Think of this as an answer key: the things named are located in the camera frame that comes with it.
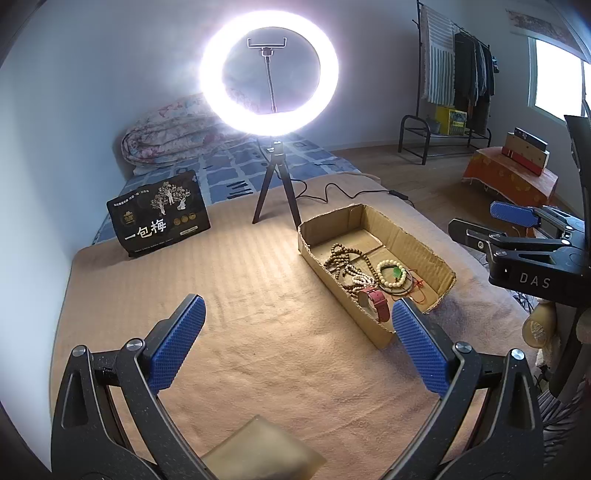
silver screw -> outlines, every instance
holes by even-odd
[[[525,358],[525,353],[523,353],[521,350],[519,350],[518,348],[514,348],[511,351],[511,356],[515,359],[515,360],[523,360]]]
[[[85,353],[86,353],[86,347],[84,345],[78,345],[72,349],[72,356],[78,357],[78,356],[84,355]]]
[[[460,353],[470,353],[472,351],[472,345],[466,342],[456,343],[456,350]]]
[[[144,343],[142,340],[140,340],[139,338],[134,338],[133,340],[127,342],[125,348],[127,348],[127,350],[129,350],[130,352],[135,352],[136,350],[142,348],[143,344]]]

beige bed sheet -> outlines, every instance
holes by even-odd
[[[309,181],[323,193],[334,181],[347,192],[379,185],[340,174]],[[301,199],[302,219],[352,203],[334,187],[330,203]],[[78,252],[57,330],[51,373],[54,405],[72,347],[119,349],[145,336],[188,293],[207,304],[207,320],[178,376],[160,398],[197,454],[204,454],[260,414],[328,461],[315,478],[377,478],[413,438],[437,401],[399,342],[379,351],[297,250],[282,188],[269,192],[252,225],[256,195],[210,208],[212,228],[131,260],[116,240]],[[377,208],[441,256],[457,283],[430,317],[453,340],[505,355],[531,350],[526,317],[482,266],[444,232],[384,193],[356,202]],[[121,398],[124,425],[147,456]],[[471,411],[474,420],[476,409]],[[467,432],[463,431],[462,439]]]

tripod leg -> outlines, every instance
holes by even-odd
[[[295,228],[297,229],[301,224],[300,211],[297,207],[296,194],[294,192],[294,186],[291,182],[290,172],[287,169],[287,165],[279,163],[279,175],[283,181],[283,188],[285,189],[285,195],[287,195],[287,203],[290,204],[291,216],[294,219]]]
[[[271,180],[273,178],[273,173],[275,173],[275,162],[269,163],[267,167],[267,172],[265,173],[265,178],[262,181],[261,192],[259,194],[258,202],[256,203],[256,210],[255,216],[252,219],[252,223],[258,223],[259,217],[261,215],[262,205],[265,203],[265,198],[267,196],[267,191],[269,190],[269,185],[271,184]]]

blue gripper pad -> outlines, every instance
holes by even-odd
[[[205,301],[196,297],[151,358],[148,386],[155,395],[173,383],[204,323]]]
[[[535,215],[531,208],[519,207],[504,202],[492,203],[491,216],[527,228],[538,226],[540,224],[540,219]]]
[[[402,301],[392,306],[392,324],[427,389],[444,397],[450,385],[445,357]]]

striped towel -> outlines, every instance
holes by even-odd
[[[423,98],[438,105],[453,106],[454,35],[451,20],[427,5],[421,7]]]

